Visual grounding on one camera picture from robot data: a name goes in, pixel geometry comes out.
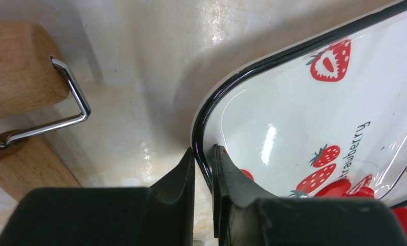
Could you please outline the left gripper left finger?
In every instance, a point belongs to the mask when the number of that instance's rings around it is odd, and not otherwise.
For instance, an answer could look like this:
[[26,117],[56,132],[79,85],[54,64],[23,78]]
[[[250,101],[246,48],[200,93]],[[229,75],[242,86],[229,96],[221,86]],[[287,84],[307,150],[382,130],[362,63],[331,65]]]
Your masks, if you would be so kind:
[[18,204],[0,245],[192,245],[195,160],[187,149],[152,186],[41,188]]

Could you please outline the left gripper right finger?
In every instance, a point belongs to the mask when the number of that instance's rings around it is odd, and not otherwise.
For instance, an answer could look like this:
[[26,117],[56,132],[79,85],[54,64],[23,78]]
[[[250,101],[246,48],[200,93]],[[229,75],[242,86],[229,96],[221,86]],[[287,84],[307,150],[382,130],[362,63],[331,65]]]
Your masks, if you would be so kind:
[[247,177],[225,148],[212,155],[219,245],[407,245],[396,216],[371,198],[281,198]]

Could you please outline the red dough disc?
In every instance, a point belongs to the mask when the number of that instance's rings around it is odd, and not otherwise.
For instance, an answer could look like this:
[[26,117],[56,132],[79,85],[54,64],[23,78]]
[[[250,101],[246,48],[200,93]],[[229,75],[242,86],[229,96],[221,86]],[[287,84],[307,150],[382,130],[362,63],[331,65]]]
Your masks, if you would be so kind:
[[358,191],[354,192],[353,194],[349,194],[348,191],[351,187],[351,183],[346,180],[338,180],[335,181],[319,192],[317,192],[314,196],[315,197],[368,197],[368,198],[375,198],[374,191],[368,187],[361,187]]

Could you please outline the strawberry print white tray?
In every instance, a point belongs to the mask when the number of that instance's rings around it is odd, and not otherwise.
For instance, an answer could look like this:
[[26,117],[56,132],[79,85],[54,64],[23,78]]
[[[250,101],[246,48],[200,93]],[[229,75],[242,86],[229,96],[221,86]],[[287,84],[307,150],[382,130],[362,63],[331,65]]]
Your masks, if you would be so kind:
[[276,196],[346,179],[384,198],[407,169],[407,1],[231,72],[202,101],[191,144],[209,189],[220,145]]

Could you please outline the wooden double-ended rolling pin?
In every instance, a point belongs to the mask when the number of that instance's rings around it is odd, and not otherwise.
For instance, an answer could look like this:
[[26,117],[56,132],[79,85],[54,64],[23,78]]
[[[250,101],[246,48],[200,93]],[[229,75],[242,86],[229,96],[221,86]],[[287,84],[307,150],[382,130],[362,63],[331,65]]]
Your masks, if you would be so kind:
[[79,187],[40,135],[84,122],[91,108],[53,37],[40,24],[0,22],[0,119],[54,105],[69,95],[78,114],[0,134],[0,188],[16,201],[38,188]]

